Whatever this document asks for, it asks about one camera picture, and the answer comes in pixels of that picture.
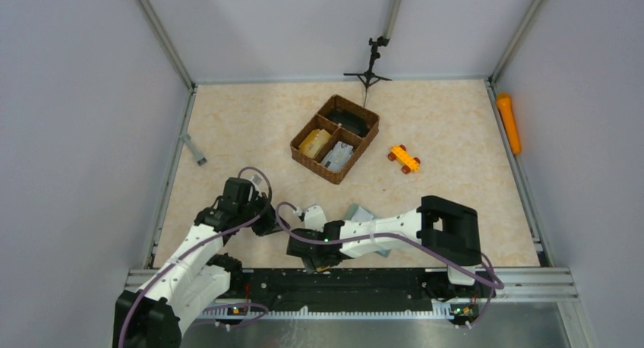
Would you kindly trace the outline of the green leather card holder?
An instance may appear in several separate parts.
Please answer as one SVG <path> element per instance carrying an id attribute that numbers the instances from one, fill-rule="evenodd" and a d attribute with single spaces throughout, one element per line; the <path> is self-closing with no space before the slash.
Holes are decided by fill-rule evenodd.
<path id="1" fill-rule="evenodd" d="M 367 209 L 353 204 L 348 211 L 349 218 L 344 220 L 339 238 L 343 240 L 340 252 L 350 258 L 358 258 L 368 253 L 377 253 L 387 257 L 390 253 L 388 238 L 375 237 L 376 233 L 384 233 L 381 219 L 376 218 Z"/>

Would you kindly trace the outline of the brown woven divided basket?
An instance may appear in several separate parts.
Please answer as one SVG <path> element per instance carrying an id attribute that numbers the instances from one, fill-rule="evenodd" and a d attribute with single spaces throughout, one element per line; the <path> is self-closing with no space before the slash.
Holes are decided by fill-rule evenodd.
<path id="1" fill-rule="evenodd" d="M 331 122 L 325 117 L 325 115 L 334 109 L 345 109 L 365 119 L 368 127 L 370 128 L 368 134 L 364 138 L 361 138 L 347 129 L 340 127 L 336 123 Z M 322 105 L 321 108 L 319 108 L 315 115 L 291 140 L 289 146 L 292 158 L 294 161 L 300 163 L 321 178 L 334 185 L 338 185 L 375 139 L 379 132 L 379 122 L 380 116 L 377 113 L 372 112 L 371 110 L 366 109 L 343 96 L 334 94 L 325 102 L 325 104 Z M 310 158 L 302 154 L 298 150 L 298 146 L 314 129 L 327 130 L 331 133 L 331 138 L 324 146 L 322 146 L 315 158 Z M 353 155 L 339 172 L 331 172 L 324 168 L 320 162 L 338 141 L 351 144 L 354 147 Z"/>

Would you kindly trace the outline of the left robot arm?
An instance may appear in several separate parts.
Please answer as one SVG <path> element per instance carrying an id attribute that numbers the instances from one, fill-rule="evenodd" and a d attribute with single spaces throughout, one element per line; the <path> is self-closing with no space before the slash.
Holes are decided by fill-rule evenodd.
<path id="1" fill-rule="evenodd" d="M 223 193 L 197 213 L 182 243 L 162 267 L 135 291 L 125 290 L 115 303 L 114 347 L 178 347 L 201 312 L 226 293 L 232 272 L 211 259 L 238 231 L 259 235 L 276 226 L 272 191 L 260 191 L 267 177 L 230 177 Z"/>

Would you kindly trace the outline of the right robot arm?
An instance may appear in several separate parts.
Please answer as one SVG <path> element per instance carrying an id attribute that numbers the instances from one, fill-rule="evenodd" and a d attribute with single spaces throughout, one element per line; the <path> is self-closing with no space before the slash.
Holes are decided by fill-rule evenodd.
<path id="1" fill-rule="evenodd" d="M 284 228 L 289 235 L 286 253 L 313 271 L 372 252 L 413 247 L 444 263 L 450 283 L 471 286 L 482 263 L 477 211 L 435 195 L 388 218 L 328 221 L 318 205 L 300 218 L 304 227 Z"/>

